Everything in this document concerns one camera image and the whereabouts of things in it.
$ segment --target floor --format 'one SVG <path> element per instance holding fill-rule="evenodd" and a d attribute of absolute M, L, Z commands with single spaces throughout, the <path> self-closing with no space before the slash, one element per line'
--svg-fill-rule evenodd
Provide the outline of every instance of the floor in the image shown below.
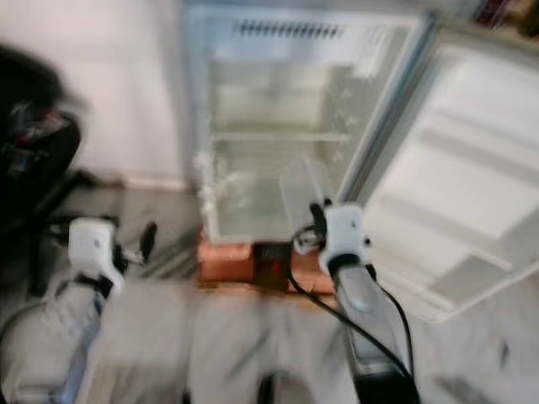
<path fill-rule="evenodd" d="M 261 375 L 275 369 L 300 375 L 316 402 L 355 402 L 342 330 L 332 317 L 276 299 L 195 290 L 200 218 L 193 195 L 84 190 L 62 209 L 119 214 L 126 246 L 137 244 L 148 221 L 159 226 L 151 262 L 131 268 L 125 292 L 104 314 L 81 404 L 173 403 L 186 386 L 194 403 L 248 403 Z M 59 279 L 67 259 L 55 251 Z M 24 301 L 24 279 L 11 283 L 0 296 L 0 321 Z M 447 322 L 410 318 L 423 403 L 536 402 L 538 306 L 535 274 Z"/>

